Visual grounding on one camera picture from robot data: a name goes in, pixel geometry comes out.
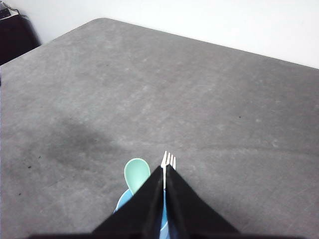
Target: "spoon head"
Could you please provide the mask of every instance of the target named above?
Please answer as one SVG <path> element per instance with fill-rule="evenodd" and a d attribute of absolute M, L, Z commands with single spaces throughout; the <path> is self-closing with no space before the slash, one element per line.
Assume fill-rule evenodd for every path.
<path fill-rule="evenodd" d="M 124 168 L 124 177 L 128 188 L 135 194 L 151 175 L 150 167 L 145 160 L 133 158 Z"/>

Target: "white fork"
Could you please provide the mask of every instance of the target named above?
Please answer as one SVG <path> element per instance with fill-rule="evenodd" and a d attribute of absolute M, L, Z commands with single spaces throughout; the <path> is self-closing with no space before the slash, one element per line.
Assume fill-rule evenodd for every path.
<path fill-rule="evenodd" d="M 165 151 L 163 160 L 161 161 L 161 164 L 160 164 L 161 168 L 163 169 L 164 189 L 166 189 L 166 166 L 169 164 L 173 167 L 173 169 L 176 169 L 176 157 L 170 152 L 167 153 L 167 151 Z"/>

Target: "blue cup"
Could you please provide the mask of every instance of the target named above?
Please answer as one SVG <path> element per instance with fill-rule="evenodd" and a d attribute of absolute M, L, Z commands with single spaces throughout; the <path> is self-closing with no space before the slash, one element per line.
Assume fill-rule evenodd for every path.
<path fill-rule="evenodd" d="M 161 218 L 161 226 L 160 226 L 160 233 L 159 239 L 169 239 L 168 233 L 168 222 L 167 222 L 167 213 L 166 213 L 166 199 L 165 199 L 166 192 L 164 190 L 164 207 L 163 207 L 163 214 Z M 114 212 L 116 212 L 121 206 L 123 206 L 128 200 L 132 197 L 131 191 L 128 189 L 126 190 L 120 197 Z"/>

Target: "white wall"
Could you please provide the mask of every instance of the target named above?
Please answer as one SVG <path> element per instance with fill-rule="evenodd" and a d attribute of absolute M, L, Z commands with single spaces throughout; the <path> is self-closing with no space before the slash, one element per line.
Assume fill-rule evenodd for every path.
<path fill-rule="evenodd" d="M 319 68 L 318 0 L 4 0 L 42 43 L 108 17 Z"/>

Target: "table surface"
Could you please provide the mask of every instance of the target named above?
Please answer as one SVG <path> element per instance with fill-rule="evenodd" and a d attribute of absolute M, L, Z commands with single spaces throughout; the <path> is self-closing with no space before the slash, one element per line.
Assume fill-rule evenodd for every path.
<path fill-rule="evenodd" d="M 319 235 L 319 70 L 107 18 L 2 66 L 1 234 L 90 232 L 165 150 L 245 233 Z"/>

